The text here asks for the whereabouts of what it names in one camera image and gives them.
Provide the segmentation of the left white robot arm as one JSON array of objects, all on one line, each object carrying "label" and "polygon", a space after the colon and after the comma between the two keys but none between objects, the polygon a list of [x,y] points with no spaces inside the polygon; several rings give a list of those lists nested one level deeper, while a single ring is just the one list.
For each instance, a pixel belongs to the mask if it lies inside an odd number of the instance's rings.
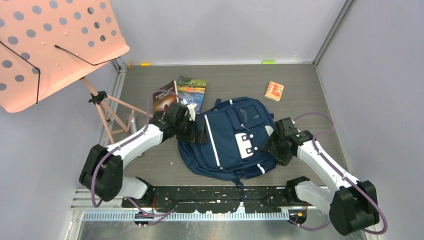
[{"label": "left white robot arm", "polygon": [[176,137],[189,143],[206,144],[204,129],[196,129],[195,103],[173,102],[167,111],[160,111],[145,126],[129,137],[108,145],[94,145],[79,176],[79,183],[90,190],[91,197],[109,202],[116,197],[132,198],[141,207],[153,202],[149,184],[139,178],[125,177],[125,167],[146,150]]}]

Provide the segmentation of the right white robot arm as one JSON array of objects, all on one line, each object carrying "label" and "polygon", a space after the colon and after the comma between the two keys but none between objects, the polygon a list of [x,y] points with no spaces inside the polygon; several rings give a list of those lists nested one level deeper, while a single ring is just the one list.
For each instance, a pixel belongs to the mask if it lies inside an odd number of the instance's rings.
[{"label": "right white robot arm", "polygon": [[342,236],[387,220],[378,206],[377,190],[369,181],[360,181],[343,169],[321,146],[308,130],[300,131],[294,120],[287,117],[275,122],[268,131],[268,139],[261,148],[270,153],[276,163],[287,166],[293,157],[306,163],[325,183],[326,188],[316,185],[305,176],[286,182],[284,196],[291,205],[308,203],[326,214],[334,229]]}]

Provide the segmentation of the navy blue student backpack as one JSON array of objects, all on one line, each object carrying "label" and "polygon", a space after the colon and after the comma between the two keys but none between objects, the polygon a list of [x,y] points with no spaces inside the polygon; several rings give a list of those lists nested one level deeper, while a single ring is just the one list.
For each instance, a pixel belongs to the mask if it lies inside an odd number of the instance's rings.
[{"label": "navy blue student backpack", "polygon": [[181,159],[194,174],[231,181],[241,191],[242,179],[276,168],[275,157],[261,148],[274,132],[274,114],[259,100],[217,99],[212,109],[197,115],[195,128],[207,143],[177,143]]}]

